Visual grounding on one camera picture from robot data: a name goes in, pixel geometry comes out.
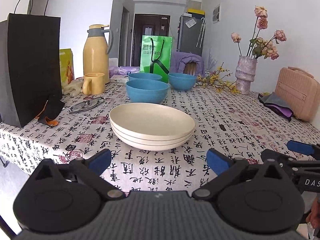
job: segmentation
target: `yellow flowers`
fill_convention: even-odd
[[[222,68],[223,63],[221,66],[218,67],[218,70],[212,73],[209,73],[208,76],[197,77],[197,82],[199,86],[202,86],[203,88],[209,86],[215,87],[217,92],[222,92],[223,90],[228,90],[231,93],[238,94],[240,93],[239,90],[236,89],[236,82],[230,82],[223,80],[224,77],[229,77],[232,73],[225,74],[222,78],[219,78],[221,72],[228,72],[227,69]]]

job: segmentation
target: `glasses lens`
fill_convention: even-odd
[[[104,99],[102,97],[93,98],[89,102],[88,107],[96,106],[97,104],[103,103]]]
[[[81,102],[81,103],[79,103],[79,104],[76,104],[76,105],[74,105],[73,107],[71,107],[71,111],[72,112],[77,112],[77,111],[80,111],[80,110],[82,110],[82,109],[85,109],[85,102]]]

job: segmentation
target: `thermos lid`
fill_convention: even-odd
[[[89,29],[104,28],[104,27],[109,27],[109,25],[94,24],[94,25],[90,25]]]

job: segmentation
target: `suitcase handle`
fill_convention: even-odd
[[[302,69],[300,69],[300,68],[297,68],[297,67],[288,67],[288,69],[292,69],[292,70],[295,70],[295,71],[301,71],[303,74],[307,75],[308,77],[314,78],[313,75],[309,74],[308,72],[305,72],[304,70],[302,70]]]

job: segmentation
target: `dining table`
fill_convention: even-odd
[[[309,160],[309,156],[289,151],[286,143],[291,139],[320,142],[320,131],[313,125],[280,117],[259,102],[258,93],[232,94],[195,85],[189,91],[170,87],[162,102],[194,119],[196,126],[191,138],[170,150],[141,150],[122,142],[110,126],[110,110],[130,103],[125,84],[106,84],[105,92],[98,96],[104,98],[103,104],[76,114],[68,109],[97,96],[63,96],[65,107],[56,118],[59,124],[55,127],[36,119],[23,128],[1,123],[0,156],[31,174],[45,158],[67,164],[109,148],[112,161],[101,177],[124,192],[185,190],[191,194],[216,177],[206,162],[211,148],[230,159],[241,157],[249,163],[262,163],[260,155],[265,149]],[[134,113],[123,118],[134,118]]]

